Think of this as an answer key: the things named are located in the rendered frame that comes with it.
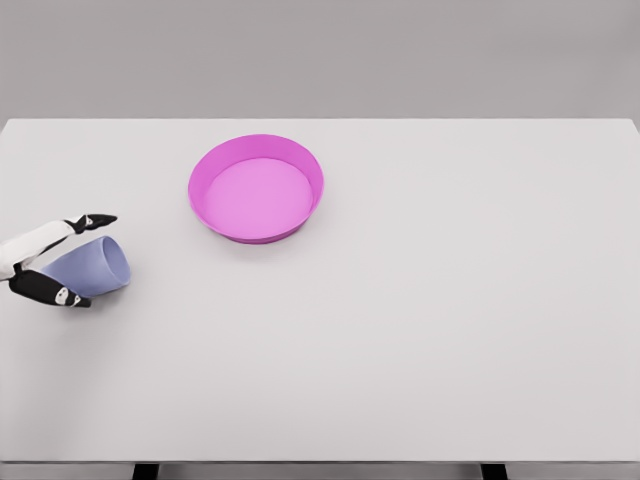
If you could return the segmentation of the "pink round plate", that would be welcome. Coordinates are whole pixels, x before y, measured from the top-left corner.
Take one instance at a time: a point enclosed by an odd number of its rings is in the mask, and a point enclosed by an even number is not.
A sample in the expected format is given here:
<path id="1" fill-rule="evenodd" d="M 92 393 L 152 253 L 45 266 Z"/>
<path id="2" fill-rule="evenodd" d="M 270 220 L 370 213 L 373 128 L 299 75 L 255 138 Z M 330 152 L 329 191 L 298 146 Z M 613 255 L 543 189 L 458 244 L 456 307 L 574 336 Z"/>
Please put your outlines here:
<path id="1" fill-rule="evenodd" d="M 215 233 L 244 244 L 267 244 L 297 232 L 324 193 L 321 163 L 304 145 L 272 134 L 226 140 L 194 166 L 189 204 Z"/>

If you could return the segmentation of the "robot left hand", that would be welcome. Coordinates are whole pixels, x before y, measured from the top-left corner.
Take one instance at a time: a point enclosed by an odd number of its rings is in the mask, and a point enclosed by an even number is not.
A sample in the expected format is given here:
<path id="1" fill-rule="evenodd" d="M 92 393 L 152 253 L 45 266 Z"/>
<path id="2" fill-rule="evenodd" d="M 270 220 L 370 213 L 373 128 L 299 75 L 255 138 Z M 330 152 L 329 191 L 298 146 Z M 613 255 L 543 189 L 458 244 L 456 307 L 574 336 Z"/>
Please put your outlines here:
<path id="1" fill-rule="evenodd" d="M 89 308 L 92 301 L 57 280 L 29 268 L 39 256 L 72 235 L 106 227 L 118 217 L 110 214 L 83 214 L 47 222 L 26 233 L 0 242 L 0 283 L 19 296 L 56 307 Z"/>

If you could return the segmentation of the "lavender blue cup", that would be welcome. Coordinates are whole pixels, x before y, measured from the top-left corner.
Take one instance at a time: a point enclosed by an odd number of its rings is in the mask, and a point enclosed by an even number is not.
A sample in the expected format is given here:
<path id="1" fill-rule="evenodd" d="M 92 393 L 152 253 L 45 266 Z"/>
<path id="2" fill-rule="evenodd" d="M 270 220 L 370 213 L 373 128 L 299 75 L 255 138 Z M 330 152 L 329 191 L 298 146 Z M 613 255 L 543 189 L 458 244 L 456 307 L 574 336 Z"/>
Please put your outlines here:
<path id="1" fill-rule="evenodd" d="M 96 297 L 125 286 L 131 269 L 120 245 L 109 236 L 83 244 L 41 268 L 41 272 L 83 297 Z"/>

